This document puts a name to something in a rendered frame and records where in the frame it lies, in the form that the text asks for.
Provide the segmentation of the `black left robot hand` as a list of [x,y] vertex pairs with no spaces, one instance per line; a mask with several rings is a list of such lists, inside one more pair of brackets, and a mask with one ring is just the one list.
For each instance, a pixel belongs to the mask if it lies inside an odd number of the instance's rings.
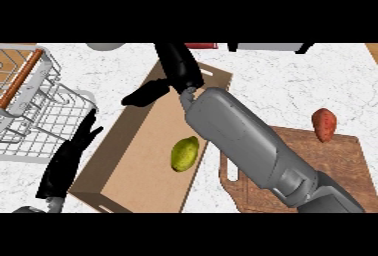
[[52,157],[36,194],[39,199],[67,197],[67,192],[77,174],[83,152],[104,130],[104,127],[92,129],[96,121],[95,114],[96,110],[92,109],[80,123],[73,138],[62,143]]

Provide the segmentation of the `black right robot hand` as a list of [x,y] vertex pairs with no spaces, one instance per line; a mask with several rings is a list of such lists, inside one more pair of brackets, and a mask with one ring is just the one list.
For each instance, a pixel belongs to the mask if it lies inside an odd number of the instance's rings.
[[201,69],[187,45],[184,43],[157,43],[156,50],[166,78],[148,81],[123,98],[124,106],[148,106],[170,92],[170,88],[175,88],[176,92],[182,94],[187,89],[197,90],[204,86]]

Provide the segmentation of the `cardboard box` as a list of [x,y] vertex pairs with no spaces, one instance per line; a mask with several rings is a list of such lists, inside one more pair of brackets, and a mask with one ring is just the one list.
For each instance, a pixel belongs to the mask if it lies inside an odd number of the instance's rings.
[[176,92],[142,108],[129,106],[70,194],[102,213],[179,213],[198,168],[172,169],[172,149],[195,134]]

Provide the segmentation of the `brown wooden cutting board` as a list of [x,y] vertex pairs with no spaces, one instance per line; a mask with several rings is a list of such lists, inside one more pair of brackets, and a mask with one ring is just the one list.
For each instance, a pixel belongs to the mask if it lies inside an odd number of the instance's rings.
[[[359,139],[349,135],[334,135],[328,143],[322,143],[311,130],[272,127],[284,142],[303,157],[316,170],[324,171],[339,182],[368,213],[378,213],[378,195],[371,179]],[[262,190],[243,172],[238,180],[228,179],[231,164],[220,154],[220,182],[237,208],[246,213],[296,213],[269,190]]]

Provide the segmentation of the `red object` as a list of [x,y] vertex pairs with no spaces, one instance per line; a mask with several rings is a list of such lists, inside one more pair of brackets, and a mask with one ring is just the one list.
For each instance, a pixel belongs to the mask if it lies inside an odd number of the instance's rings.
[[218,43],[185,43],[189,49],[218,49]]

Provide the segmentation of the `grey round object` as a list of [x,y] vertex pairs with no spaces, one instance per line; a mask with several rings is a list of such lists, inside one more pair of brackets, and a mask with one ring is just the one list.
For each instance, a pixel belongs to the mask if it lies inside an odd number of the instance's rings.
[[119,49],[126,43],[86,43],[95,51],[113,51]]

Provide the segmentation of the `grey appliance with black legs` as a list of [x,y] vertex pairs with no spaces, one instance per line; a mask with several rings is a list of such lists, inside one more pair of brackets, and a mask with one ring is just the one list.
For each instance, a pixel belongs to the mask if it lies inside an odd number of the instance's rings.
[[229,43],[231,52],[238,50],[266,50],[266,51],[291,51],[296,54],[305,54],[313,43]]

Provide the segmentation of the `orange sweet potato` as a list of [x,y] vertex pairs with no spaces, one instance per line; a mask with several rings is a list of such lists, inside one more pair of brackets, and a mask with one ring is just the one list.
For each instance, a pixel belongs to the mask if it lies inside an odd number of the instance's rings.
[[312,123],[319,141],[330,142],[337,129],[337,116],[327,108],[321,108],[312,115]]

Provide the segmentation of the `tan wooden object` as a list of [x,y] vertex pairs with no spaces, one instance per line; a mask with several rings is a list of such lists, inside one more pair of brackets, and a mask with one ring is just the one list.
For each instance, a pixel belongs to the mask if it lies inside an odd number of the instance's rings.
[[373,58],[378,64],[378,43],[365,43]]

